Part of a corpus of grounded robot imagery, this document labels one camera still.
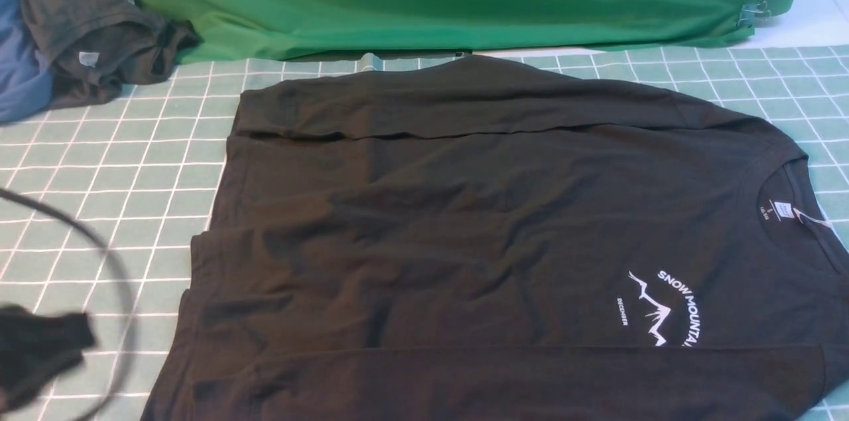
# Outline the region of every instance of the black cloth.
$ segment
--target black cloth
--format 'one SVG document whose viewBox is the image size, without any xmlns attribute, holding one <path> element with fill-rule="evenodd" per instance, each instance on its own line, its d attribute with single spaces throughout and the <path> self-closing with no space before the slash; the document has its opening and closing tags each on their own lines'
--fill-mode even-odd
<svg viewBox="0 0 849 421">
<path fill-rule="evenodd" d="M 95 343 L 85 314 L 0 307 L 0 414 L 32 402 L 54 377 L 81 365 L 83 349 Z"/>
<path fill-rule="evenodd" d="M 776 421 L 849 377 L 762 119 L 471 56 L 247 91 L 227 150 L 146 421 Z"/>
<path fill-rule="evenodd" d="M 51 109 L 109 103 L 122 84 L 165 82 L 200 38 L 127 0 L 21 0 L 24 22 L 55 71 Z"/>
</svg>

